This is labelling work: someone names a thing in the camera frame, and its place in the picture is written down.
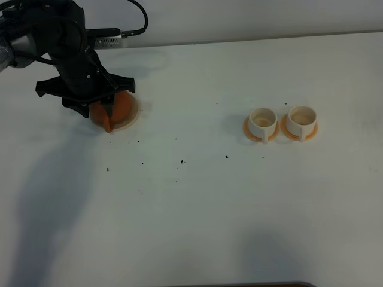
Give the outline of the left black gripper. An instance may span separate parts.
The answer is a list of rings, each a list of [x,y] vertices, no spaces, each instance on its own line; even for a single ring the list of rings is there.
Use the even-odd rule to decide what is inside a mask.
[[[108,117],[113,115],[116,94],[123,91],[136,92],[134,78],[109,73],[94,49],[87,47],[78,56],[56,65],[59,76],[36,83],[36,93],[63,99],[64,105],[89,117],[89,105],[99,102]]]

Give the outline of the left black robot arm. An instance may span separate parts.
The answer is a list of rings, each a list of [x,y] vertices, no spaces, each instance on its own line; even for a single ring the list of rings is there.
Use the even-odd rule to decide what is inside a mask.
[[[112,114],[117,93],[135,92],[135,80],[110,74],[95,52],[103,29],[85,28],[84,10],[74,1],[5,1],[1,4],[1,68],[33,62],[54,66],[59,76],[38,81],[38,96],[61,98],[62,105],[89,117],[100,102]]]

